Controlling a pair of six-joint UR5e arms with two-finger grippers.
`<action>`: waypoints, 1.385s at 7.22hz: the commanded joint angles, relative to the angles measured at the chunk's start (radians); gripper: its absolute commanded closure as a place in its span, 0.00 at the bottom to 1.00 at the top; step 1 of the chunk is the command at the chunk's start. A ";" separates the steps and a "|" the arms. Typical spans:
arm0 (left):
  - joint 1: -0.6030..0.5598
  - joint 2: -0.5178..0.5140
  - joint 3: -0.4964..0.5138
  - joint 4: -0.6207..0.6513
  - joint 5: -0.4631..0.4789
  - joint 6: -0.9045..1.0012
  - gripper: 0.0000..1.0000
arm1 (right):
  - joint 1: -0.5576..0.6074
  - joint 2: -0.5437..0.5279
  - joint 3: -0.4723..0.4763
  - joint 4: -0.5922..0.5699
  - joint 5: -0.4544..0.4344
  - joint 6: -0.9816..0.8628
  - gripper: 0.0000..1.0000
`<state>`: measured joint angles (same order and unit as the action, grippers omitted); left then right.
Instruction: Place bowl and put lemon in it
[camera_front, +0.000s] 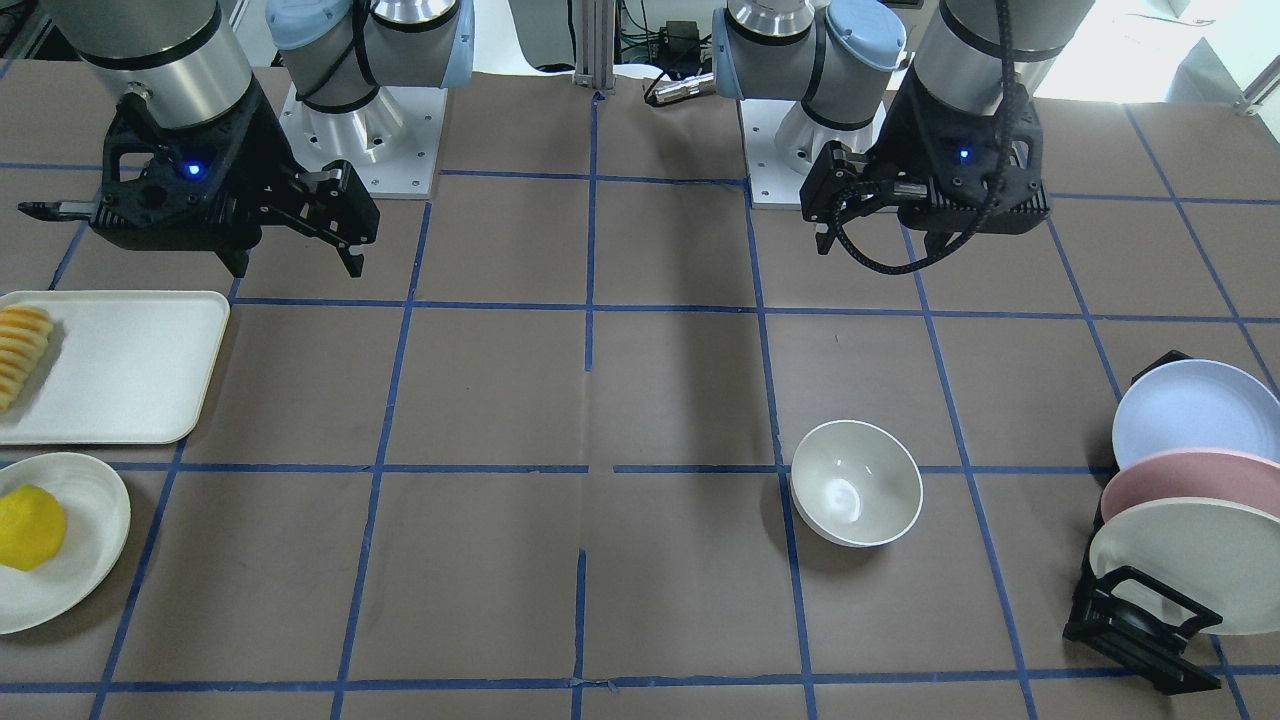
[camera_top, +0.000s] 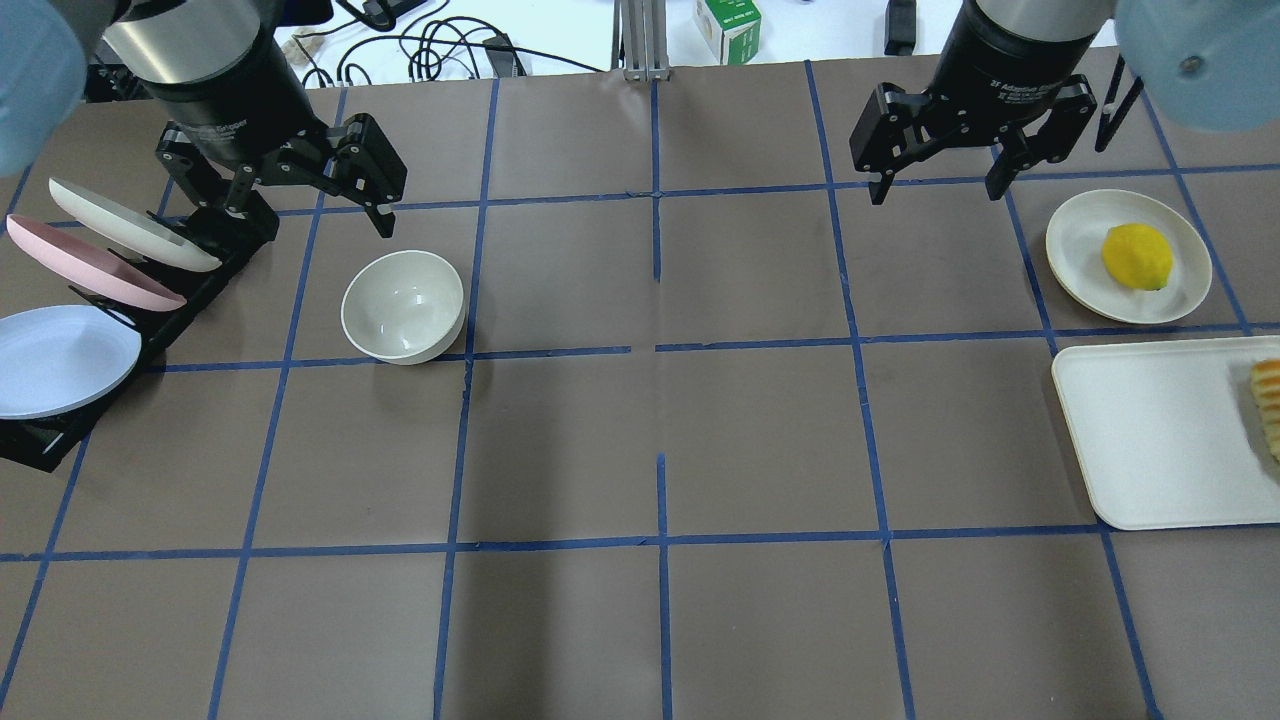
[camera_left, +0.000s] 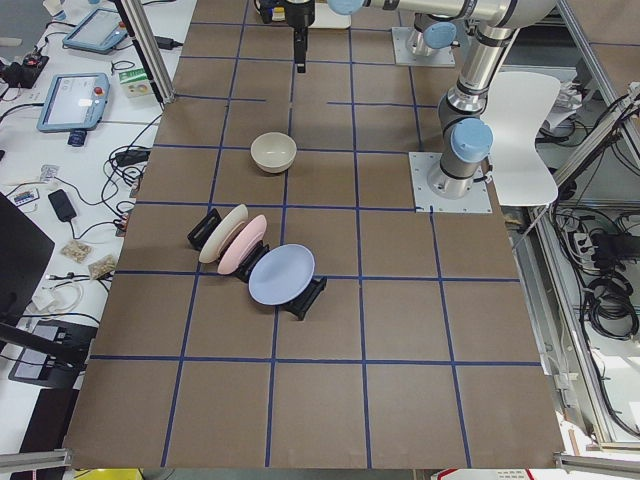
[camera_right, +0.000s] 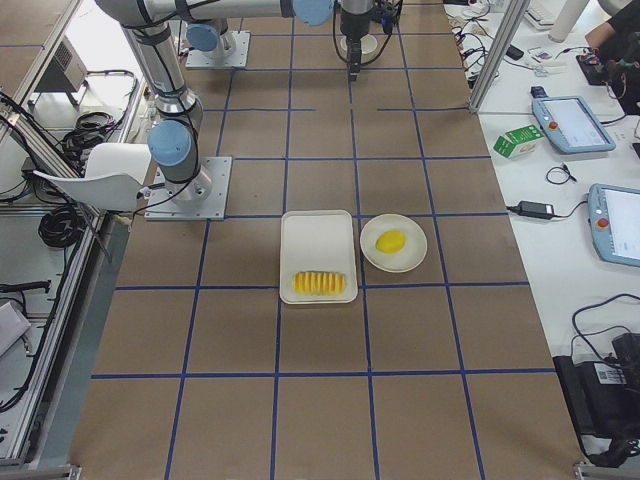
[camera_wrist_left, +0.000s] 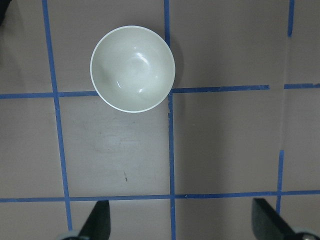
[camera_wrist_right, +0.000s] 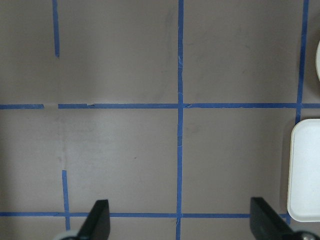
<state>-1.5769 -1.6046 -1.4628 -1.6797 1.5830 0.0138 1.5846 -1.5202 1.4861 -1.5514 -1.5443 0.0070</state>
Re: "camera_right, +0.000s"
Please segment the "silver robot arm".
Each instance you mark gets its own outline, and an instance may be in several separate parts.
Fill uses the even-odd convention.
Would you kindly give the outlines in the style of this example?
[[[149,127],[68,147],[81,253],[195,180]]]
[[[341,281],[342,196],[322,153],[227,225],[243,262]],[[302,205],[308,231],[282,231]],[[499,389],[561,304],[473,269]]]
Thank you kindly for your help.
[[[340,31],[346,42],[346,56],[343,57],[338,49],[337,41],[334,48],[338,57],[346,64],[348,79],[356,81],[363,66],[362,39],[369,34],[369,27],[374,12],[374,2],[370,0],[345,1],[281,1],[282,16],[298,17],[310,26],[319,26],[329,18],[336,21],[340,14]]]
[[[169,22],[188,23],[191,46],[214,51],[221,47],[229,18],[298,17],[316,26],[333,10],[326,1],[99,1],[97,5],[120,24],[155,95],[161,121],[147,143],[164,175],[169,199],[186,205],[208,197],[212,180],[198,152],[203,107],[183,77]]]

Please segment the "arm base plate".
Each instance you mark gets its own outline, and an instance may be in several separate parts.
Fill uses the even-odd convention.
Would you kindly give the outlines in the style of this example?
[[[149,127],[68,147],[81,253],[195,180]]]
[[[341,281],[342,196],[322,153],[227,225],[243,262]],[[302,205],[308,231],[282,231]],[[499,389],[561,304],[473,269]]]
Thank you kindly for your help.
[[[248,60],[249,31],[228,31],[211,51],[192,49],[186,60],[191,70],[244,69]]]
[[[231,157],[201,157],[200,172],[176,197],[181,186],[167,183],[160,168],[155,171],[154,184],[164,186],[151,192],[151,208],[144,210],[148,221],[220,221],[225,217],[232,170]]]

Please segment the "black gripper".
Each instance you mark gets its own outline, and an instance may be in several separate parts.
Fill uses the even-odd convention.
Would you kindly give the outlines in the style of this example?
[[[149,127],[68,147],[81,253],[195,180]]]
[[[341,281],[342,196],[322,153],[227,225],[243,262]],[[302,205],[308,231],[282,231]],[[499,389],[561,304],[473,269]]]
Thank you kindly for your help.
[[[347,65],[349,75],[358,75],[361,71],[362,49],[360,41],[347,42]]]

